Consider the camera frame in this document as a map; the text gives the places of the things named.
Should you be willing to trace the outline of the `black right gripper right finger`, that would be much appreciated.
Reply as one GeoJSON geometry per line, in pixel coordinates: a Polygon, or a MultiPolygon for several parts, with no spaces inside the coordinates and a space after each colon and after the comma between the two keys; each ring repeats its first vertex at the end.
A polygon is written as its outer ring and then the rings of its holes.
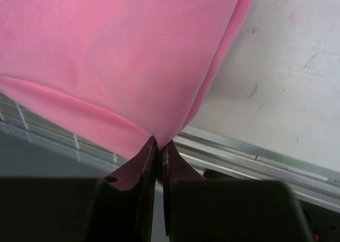
{"type": "Polygon", "coordinates": [[[173,198],[175,196],[174,185],[176,181],[205,180],[179,153],[175,143],[170,141],[162,150],[162,183],[163,183],[163,207],[166,236],[171,238],[172,214],[174,213],[173,198]]]}

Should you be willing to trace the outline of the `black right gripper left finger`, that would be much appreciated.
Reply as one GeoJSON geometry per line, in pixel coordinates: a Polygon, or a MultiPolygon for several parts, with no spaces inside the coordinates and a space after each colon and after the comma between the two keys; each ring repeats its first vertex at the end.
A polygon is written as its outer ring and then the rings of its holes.
{"type": "Polygon", "coordinates": [[[157,143],[150,137],[135,157],[105,177],[100,197],[104,241],[151,241],[157,143]]]}

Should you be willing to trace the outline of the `pink t shirt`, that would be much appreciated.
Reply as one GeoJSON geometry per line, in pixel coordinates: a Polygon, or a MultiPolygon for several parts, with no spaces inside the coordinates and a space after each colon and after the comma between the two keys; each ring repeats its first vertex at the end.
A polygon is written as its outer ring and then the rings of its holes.
{"type": "Polygon", "coordinates": [[[1,92],[126,159],[197,114],[254,0],[1,0],[1,92]]]}

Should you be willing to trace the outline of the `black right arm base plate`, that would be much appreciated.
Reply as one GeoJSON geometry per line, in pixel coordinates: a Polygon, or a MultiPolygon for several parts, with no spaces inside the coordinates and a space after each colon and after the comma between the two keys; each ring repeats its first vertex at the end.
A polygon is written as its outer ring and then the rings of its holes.
{"type": "Polygon", "coordinates": [[[280,180],[294,191],[313,233],[315,241],[339,241],[339,188],[308,179],[306,183],[263,172],[211,170],[204,171],[207,179],[280,180]]]}

